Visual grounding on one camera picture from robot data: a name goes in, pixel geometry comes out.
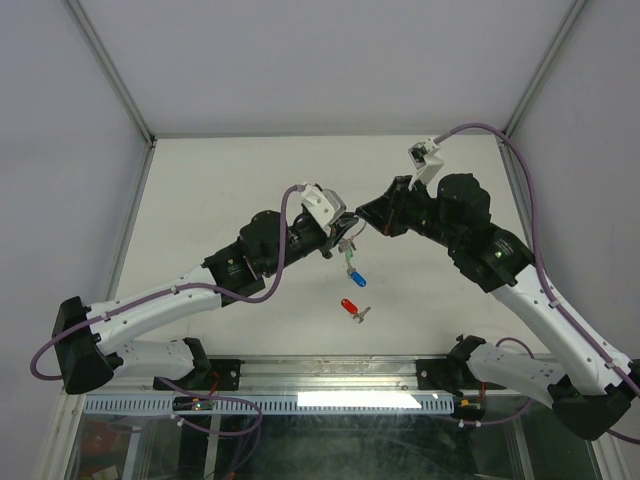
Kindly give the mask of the key with blue tag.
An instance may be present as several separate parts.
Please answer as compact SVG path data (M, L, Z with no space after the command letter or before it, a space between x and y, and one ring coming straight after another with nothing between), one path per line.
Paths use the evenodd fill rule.
M366 279L353 266L347 267L347 276L361 288L367 285Z

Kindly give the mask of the key with red tag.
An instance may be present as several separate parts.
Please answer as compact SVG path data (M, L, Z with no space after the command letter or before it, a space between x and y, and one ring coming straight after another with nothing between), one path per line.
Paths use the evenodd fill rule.
M341 300L341 306L357 324L363 323L365 316L371 311L370 307L360 309L351 300L346 298Z

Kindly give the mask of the metal keyring with clips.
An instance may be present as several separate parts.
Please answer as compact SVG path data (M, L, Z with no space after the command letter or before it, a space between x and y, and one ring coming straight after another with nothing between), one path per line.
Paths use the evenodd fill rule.
M359 228L356 231L355 234L352 234L351 236L348 237L343 237L339 243L338 243L338 251L341 254L344 254L347 250L352 250L353 253L357 250L357 247L355 245L355 239L361 235L363 233L363 231L365 230L367 224L364 220L360 220L358 222Z

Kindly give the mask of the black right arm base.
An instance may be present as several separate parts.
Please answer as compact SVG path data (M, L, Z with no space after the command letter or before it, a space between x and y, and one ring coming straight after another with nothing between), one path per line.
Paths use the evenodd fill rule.
M471 373L466 361L486 340L473 335L460 335L456 340L446 355L415 361L419 390L444 390L456 396L462 396L464 390L481 390L481 381Z

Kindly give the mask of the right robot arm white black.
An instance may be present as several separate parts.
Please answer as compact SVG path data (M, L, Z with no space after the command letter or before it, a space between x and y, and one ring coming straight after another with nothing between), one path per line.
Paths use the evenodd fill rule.
M459 336L433 382L453 394L475 381L517 391L550 408L573 434L594 441L639 395L639 364L612 347L537 270L532 251L491 221L491 197L471 174L443 177L437 192L396 177L357 215L386 237L413 231L447 250L459 272L511 310L552 360L512 354L487 340Z

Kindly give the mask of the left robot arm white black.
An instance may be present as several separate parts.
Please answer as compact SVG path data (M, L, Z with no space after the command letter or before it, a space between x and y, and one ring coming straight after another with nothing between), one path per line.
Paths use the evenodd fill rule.
M322 228L308 211L288 225L276 211L256 214L237 240L160 287L122 301L60 304L52 331L64 390L92 392L118 377L166 378L184 389L206 383L210 363L200 340L144 341L142 335L187 316L253 302L266 279L318 251L329 258L357 218L345 212Z

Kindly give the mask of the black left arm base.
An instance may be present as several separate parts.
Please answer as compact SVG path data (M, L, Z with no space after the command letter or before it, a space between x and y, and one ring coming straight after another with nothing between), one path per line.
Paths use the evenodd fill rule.
M213 392L235 392L239 389L243 361L237 358L213 358L206 354L200 340L187 337L182 340L193 360L191 369L181 377L168 380L176 386L189 390Z

